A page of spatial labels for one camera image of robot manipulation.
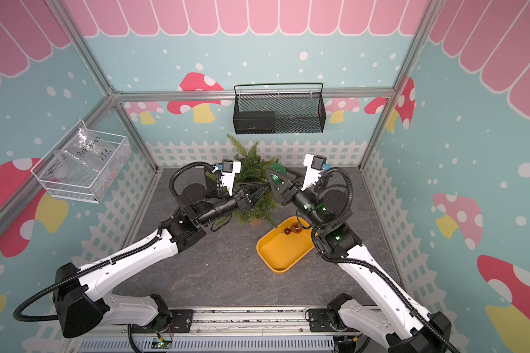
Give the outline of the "green glitter ball ornament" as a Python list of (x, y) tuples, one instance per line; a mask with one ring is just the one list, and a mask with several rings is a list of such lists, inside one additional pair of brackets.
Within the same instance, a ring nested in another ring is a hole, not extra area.
[(286, 174), (287, 173), (286, 168), (284, 166), (282, 166), (281, 164), (278, 164), (278, 163), (275, 163), (275, 164), (271, 165), (271, 169), (273, 169), (276, 172), (281, 173), (281, 174)]

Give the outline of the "orange shiny ball ornament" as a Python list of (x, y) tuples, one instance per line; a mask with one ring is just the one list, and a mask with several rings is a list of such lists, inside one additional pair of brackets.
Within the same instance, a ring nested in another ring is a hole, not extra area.
[(293, 225), (291, 225), (291, 231), (294, 232), (295, 234), (298, 234), (300, 232), (302, 232), (303, 228), (302, 226), (300, 226), (299, 223), (294, 223)]

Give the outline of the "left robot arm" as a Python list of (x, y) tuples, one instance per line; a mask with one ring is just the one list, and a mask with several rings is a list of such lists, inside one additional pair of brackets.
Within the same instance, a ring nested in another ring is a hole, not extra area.
[(61, 266), (54, 284), (24, 300), (13, 312), (18, 322), (59, 322), (65, 338), (99, 326), (126, 325), (160, 332), (175, 319), (164, 299), (126, 297), (113, 289), (144, 269), (192, 247), (206, 227), (236, 211), (247, 213), (271, 189), (269, 182), (237, 182), (241, 164), (194, 162), (176, 171), (169, 191), (177, 204), (169, 218), (140, 241), (96, 262)]

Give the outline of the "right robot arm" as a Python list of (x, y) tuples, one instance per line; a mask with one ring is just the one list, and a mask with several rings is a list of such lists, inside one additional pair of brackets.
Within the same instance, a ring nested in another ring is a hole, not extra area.
[(430, 312), (388, 275), (347, 224), (353, 215), (353, 184), (340, 168), (309, 169), (305, 175), (269, 168), (266, 178), (275, 200), (292, 204), (311, 224), (311, 240), (320, 257), (350, 275), (378, 307), (373, 311), (347, 294), (328, 309), (336, 330), (354, 329), (389, 352), (456, 352), (452, 324), (440, 311)]

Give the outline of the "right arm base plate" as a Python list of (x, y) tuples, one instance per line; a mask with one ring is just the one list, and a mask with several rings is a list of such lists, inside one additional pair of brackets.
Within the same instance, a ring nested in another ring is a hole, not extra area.
[(304, 313), (304, 317), (309, 323), (309, 330), (311, 332), (349, 332), (362, 334), (357, 329), (345, 327), (343, 322), (336, 317), (335, 312), (328, 308), (309, 308)]

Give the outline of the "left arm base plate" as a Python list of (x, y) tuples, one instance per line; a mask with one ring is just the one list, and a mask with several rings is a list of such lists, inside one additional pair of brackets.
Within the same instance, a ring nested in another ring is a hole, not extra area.
[(132, 333), (141, 334), (176, 334), (190, 333), (193, 324), (193, 310), (170, 310), (169, 313), (159, 313), (147, 326), (133, 324)]

